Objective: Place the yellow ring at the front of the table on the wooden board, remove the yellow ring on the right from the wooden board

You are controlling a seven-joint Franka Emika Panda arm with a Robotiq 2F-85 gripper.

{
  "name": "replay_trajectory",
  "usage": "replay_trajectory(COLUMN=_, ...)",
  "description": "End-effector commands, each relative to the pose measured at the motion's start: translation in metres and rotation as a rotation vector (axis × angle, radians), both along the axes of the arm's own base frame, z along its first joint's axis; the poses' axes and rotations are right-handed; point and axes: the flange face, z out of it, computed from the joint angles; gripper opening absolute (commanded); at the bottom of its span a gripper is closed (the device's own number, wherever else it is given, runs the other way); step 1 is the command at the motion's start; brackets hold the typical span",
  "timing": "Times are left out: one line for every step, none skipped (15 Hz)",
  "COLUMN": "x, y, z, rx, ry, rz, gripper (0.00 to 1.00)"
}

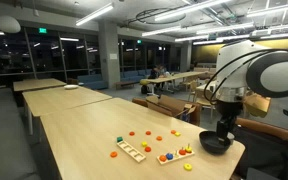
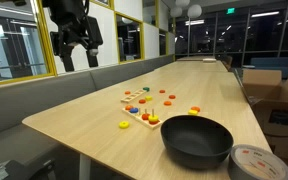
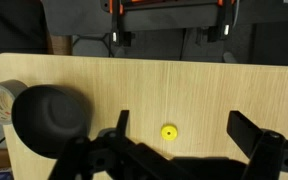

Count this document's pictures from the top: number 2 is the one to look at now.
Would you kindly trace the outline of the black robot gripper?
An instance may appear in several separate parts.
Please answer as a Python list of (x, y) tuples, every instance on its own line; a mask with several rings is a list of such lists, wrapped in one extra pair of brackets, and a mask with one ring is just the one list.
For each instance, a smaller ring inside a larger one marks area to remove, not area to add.
[(74, 70), (71, 54), (77, 45), (86, 50), (88, 64), (97, 67), (98, 47), (103, 44), (97, 19), (88, 15), (89, 0), (42, 0), (58, 30), (51, 32), (53, 52), (60, 56), (66, 72)]

